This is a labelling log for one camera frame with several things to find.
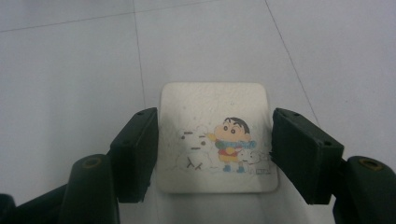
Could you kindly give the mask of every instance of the tile grout line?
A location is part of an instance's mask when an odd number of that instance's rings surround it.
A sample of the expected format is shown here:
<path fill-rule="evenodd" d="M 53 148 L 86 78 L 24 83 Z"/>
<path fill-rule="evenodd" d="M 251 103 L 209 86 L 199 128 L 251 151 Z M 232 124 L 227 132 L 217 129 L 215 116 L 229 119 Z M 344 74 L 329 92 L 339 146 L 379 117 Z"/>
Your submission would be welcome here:
<path fill-rule="evenodd" d="M 297 72 L 297 69 L 296 69 L 296 67 L 295 67 L 295 65 L 294 65 L 294 61 L 293 61 L 293 59 L 291 58 L 290 52 L 289 52 L 289 50 L 288 50 L 288 47 L 286 46 L 285 40 L 283 39 L 283 36 L 282 36 L 282 34 L 280 33 L 279 28 L 277 27 L 277 24 L 276 24 L 274 15 L 273 15 L 273 13 L 272 13 L 272 11 L 271 11 L 271 8 L 268 6 L 267 0 L 264 0 L 264 2 L 265 2 L 265 5 L 267 5 L 267 8 L 268 8 L 268 10 L 269 10 L 269 12 L 270 12 L 270 15 L 271 15 L 271 18 L 273 19 L 274 25 L 275 25 L 275 27 L 276 27 L 276 29 L 277 29 L 277 32 L 279 33 L 280 39 L 282 40 L 283 47 L 285 48 L 286 52 L 288 53 L 288 56 L 289 56 L 289 59 L 290 59 L 290 62 L 291 62 L 291 66 L 293 67 L 293 70 L 294 70 L 294 72 L 295 72 L 296 75 L 297 75 L 298 81 L 300 82 L 300 85 L 301 85 L 301 87 L 303 88 L 303 92 L 304 92 L 305 98 L 306 98 L 306 100 L 308 101 L 309 107 L 311 107 L 311 111 L 312 111 L 312 113 L 314 114 L 315 121 L 317 122 L 318 126 L 320 127 L 320 124 L 319 124 L 317 115 L 315 114 L 314 108 L 312 107 L 312 104 L 311 104 L 311 102 L 309 101 L 308 94 L 307 94 L 306 91 L 305 91 L 303 82 L 302 82 L 301 79 L 300 79 L 300 75 L 299 75 L 298 72 Z"/>
<path fill-rule="evenodd" d="M 143 81 L 142 60 L 140 58 L 139 34 L 137 33 L 136 12 L 134 12 L 134 32 L 136 33 L 137 55 L 139 56 L 140 82 L 142 83 L 143 92 L 143 106 L 146 109 L 145 83 Z"/>
<path fill-rule="evenodd" d="M 100 17 L 92 17 L 92 18 L 82 19 L 82 20 L 76 20 L 76 21 L 91 21 L 91 20 L 102 19 L 102 18 L 108 18 L 108 17 L 116 17 L 116 16 L 129 15 L 129 14 L 131 14 L 131 13 L 133 13 L 133 12 L 124 12 L 124 13 L 115 14 L 115 15 L 107 15 L 107 16 L 100 16 Z M 16 29 L 3 30 L 3 31 L 0 31 L 0 34 L 5 33 L 5 32 L 12 32 L 12 31 L 19 31 L 19 30 L 34 29 L 34 28 L 40 28 L 40 27 L 46 27 L 46 26 L 62 25 L 62 24 L 67 24 L 67 23 L 71 23 L 71 22 L 76 22 L 76 21 L 62 21 L 62 22 L 56 22 L 56 23 L 51 23 L 51 24 L 44 24 L 44 25 L 28 26 L 28 27 L 22 27 L 22 28 L 16 28 Z"/>
<path fill-rule="evenodd" d="M 220 2 L 220 1 L 228 1 L 228 0 L 208 0 L 208 1 L 203 1 L 203 2 L 193 2 L 193 3 L 188 3 L 180 6 L 174 6 L 174 7 L 187 7 L 187 6 L 193 6 L 193 5 L 199 5 L 203 3 L 210 3 L 210 2 Z M 163 10 L 163 9 L 169 9 L 169 8 L 174 8 L 174 7 L 160 7 L 160 8 L 153 8 L 153 9 L 146 9 L 146 10 L 141 10 L 141 11 L 134 11 L 134 13 L 140 13 L 140 12 L 150 12 L 150 11 L 156 11 L 156 10 Z"/>

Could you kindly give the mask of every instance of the square coaster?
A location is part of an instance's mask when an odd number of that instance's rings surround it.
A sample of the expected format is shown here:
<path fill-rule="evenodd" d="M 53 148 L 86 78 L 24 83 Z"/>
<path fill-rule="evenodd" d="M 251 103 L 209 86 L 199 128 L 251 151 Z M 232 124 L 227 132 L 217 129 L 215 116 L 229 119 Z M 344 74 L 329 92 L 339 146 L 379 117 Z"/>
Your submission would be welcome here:
<path fill-rule="evenodd" d="M 169 83 L 159 115 L 157 183 L 170 193 L 265 192 L 277 186 L 265 89 Z"/>

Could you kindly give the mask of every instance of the white tile floor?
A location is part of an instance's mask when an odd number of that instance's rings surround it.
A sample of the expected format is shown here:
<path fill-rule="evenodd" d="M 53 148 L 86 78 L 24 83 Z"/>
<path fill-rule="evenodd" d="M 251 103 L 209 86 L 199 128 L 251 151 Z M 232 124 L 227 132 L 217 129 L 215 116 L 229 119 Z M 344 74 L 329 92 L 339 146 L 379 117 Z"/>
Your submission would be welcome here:
<path fill-rule="evenodd" d="M 396 3 L 348 0 L 0 2 L 0 191 L 21 204 L 106 153 L 171 81 L 259 82 L 396 169 Z M 167 195 L 120 206 L 122 223 L 333 223 L 280 173 L 267 194 Z"/>

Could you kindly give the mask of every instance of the cartoon boy's hair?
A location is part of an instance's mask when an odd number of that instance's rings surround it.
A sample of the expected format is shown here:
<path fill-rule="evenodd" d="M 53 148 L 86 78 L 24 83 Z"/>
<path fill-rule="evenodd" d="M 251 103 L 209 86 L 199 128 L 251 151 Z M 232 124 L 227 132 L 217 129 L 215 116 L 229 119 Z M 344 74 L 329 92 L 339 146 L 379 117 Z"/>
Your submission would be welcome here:
<path fill-rule="evenodd" d="M 240 127 L 244 127 L 245 133 L 250 133 L 250 129 L 248 128 L 248 125 L 246 122 L 244 122 L 242 119 L 239 118 L 227 118 L 224 121 L 227 121 L 231 123 L 231 120 L 234 121 L 233 124 L 238 124 Z"/>

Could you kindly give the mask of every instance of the floor tile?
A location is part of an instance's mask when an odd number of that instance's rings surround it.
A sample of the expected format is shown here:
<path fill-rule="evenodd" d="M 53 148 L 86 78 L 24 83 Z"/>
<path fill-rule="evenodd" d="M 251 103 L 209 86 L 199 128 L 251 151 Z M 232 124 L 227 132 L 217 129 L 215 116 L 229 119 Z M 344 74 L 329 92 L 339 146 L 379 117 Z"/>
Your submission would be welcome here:
<path fill-rule="evenodd" d="M 144 109 L 134 15 L 0 34 L 0 190 L 17 204 L 106 153 Z"/>
<path fill-rule="evenodd" d="M 168 7 L 180 7 L 212 1 L 219 0 L 134 0 L 134 8 L 136 12 L 140 12 Z"/>
<path fill-rule="evenodd" d="M 219 1 L 136 13 L 147 106 L 172 81 L 259 82 L 270 106 L 315 122 L 263 1 Z"/>
<path fill-rule="evenodd" d="M 268 3 L 321 127 L 396 170 L 396 3 Z"/>
<path fill-rule="evenodd" d="M 133 0 L 2 1 L 0 31 L 87 20 L 133 11 Z"/>

